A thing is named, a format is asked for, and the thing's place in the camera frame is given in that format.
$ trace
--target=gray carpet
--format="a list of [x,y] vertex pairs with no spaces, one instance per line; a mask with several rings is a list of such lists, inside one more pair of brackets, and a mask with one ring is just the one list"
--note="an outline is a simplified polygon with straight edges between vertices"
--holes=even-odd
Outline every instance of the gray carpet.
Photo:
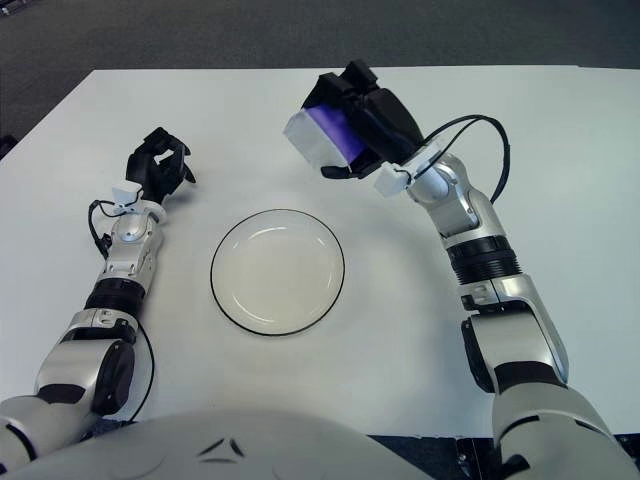
[[0,18],[0,134],[96,68],[640,68],[637,0],[34,0]]

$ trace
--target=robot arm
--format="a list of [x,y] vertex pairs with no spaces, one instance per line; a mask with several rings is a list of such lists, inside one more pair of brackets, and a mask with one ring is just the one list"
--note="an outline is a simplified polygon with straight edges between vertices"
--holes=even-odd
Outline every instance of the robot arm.
[[564,345],[492,203],[376,80],[361,61],[339,77],[320,76],[285,135],[323,176],[363,178],[379,169],[376,189],[384,196],[406,190],[431,217],[462,304],[475,312],[462,334],[476,383],[495,393],[497,477],[637,478],[594,408],[567,386]]
[[[172,150],[160,163],[154,156]],[[133,344],[162,244],[161,206],[183,179],[189,151],[158,128],[129,157],[127,181],[113,189],[109,235],[92,233],[105,263],[85,307],[47,356],[35,395],[0,404],[0,473],[77,442],[104,415],[126,403],[134,368]],[[92,204],[92,210],[100,201]]]

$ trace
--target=black cable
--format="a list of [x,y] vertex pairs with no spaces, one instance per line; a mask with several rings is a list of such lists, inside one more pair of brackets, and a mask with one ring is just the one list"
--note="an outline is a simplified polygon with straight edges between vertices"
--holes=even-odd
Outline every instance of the black cable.
[[474,123],[479,122],[480,120],[484,120],[485,122],[488,122],[489,124],[491,124],[498,131],[498,134],[500,135],[500,139],[502,140],[502,148],[503,148],[502,172],[500,173],[500,179],[498,180],[496,189],[494,190],[493,195],[491,195],[491,203],[494,203],[498,199],[502,191],[504,190],[504,187],[507,185],[507,181],[509,180],[509,171],[511,170],[511,146],[509,145],[507,132],[505,131],[504,127],[498,120],[492,117],[487,117],[486,115],[479,115],[479,114],[465,115],[463,117],[459,117],[454,120],[451,120],[450,122],[447,122],[444,125],[436,128],[433,132],[427,135],[427,137],[420,143],[420,146],[426,145],[431,140],[433,140],[436,137],[436,135],[440,134],[441,132],[448,129],[449,127],[452,127],[453,125],[457,125],[458,123],[466,122],[467,120],[471,120],[471,121],[467,123],[464,127],[462,127],[458,131],[458,133],[454,135],[454,137],[447,144],[447,146],[440,153],[438,153],[438,155],[436,155],[434,159],[431,160],[431,162],[429,162],[429,165],[427,165],[427,168],[419,172],[415,176],[415,178],[416,179],[420,178],[431,167],[433,167],[433,165],[435,165],[435,163],[438,160],[440,160],[440,158],[447,152],[447,150],[449,150],[449,147],[453,145],[453,143],[458,139],[458,137],[462,135],[462,132],[464,132],[467,128],[469,128]]
[[142,332],[142,335],[144,336],[144,339],[147,342],[147,347],[149,348],[149,356],[151,357],[151,377],[149,378],[147,391],[145,392],[144,397],[142,397],[142,402],[140,402],[140,405],[138,405],[137,410],[133,415],[131,415],[131,418],[126,423],[133,423],[135,418],[138,416],[138,413],[140,413],[140,410],[142,410],[142,407],[144,407],[144,404],[146,403],[147,398],[149,397],[149,393],[151,392],[151,387],[153,386],[153,377],[155,376],[155,372],[156,372],[156,357],[153,354],[153,347],[151,346],[151,341],[149,340],[149,336],[147,335],[147,332],[144,330],[144,327],[142,326],[142,324],[139,323],[138,327],[140,328],[140,331]]
[[398,173],[406,173],[407,177],[408,177],[407,178],[407,185],[409,183],[411,183],[411,174],[407,170],[404,170],[402,168],[394,168],[393,170],[394,170],[394,172],[398,172]]
[[[140,197],[140,192],[142,192],[142,187],[139,188],[138,191],[136,192],[136,199],[132,202],[125,203],[123,205],[123,208],[130,207],[131,205],[136,203]],[[96,232],[96,229],[93,225],[93,211],[96,209],[96,207],[100,207],[102,214],[105,217],[109,217],[109,218],[121,217],[127,212],[121,212],[118,214],[109,214],[104,210],[104,207],[102,205],[115,205],[115,203],[110,200],[94,200],[93,202],[91,202],[91,205],[89,205],[88,222],[89,222],[89,232],[91,232],[93,241],[96,244],[96,247],[98,247],[98,251],[100,252],[100,254],[106,260],[107,257],[109,256],[109,247],[111,246],[111,237],[107,234],[104,234],[102,238],[98,237],[98,233]]]

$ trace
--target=purple pad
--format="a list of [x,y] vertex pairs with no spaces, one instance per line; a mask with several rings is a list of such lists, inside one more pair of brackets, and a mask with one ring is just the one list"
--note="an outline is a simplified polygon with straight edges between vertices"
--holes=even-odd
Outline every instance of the purple pad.
[[305,111],[331,139],[348,164],[351,164],[367,148],[347,123],[342,110],[318,105],[307,108]]

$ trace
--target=clear plate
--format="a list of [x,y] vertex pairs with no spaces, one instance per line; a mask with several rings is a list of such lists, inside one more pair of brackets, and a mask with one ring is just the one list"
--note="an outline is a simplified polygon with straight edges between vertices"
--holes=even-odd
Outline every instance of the clear plate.
[[224,314],[260,335],[290,335],[318,322],[343,280],[344,257],[333,232],[295,210],[243,220],[211,262],[211,289]]

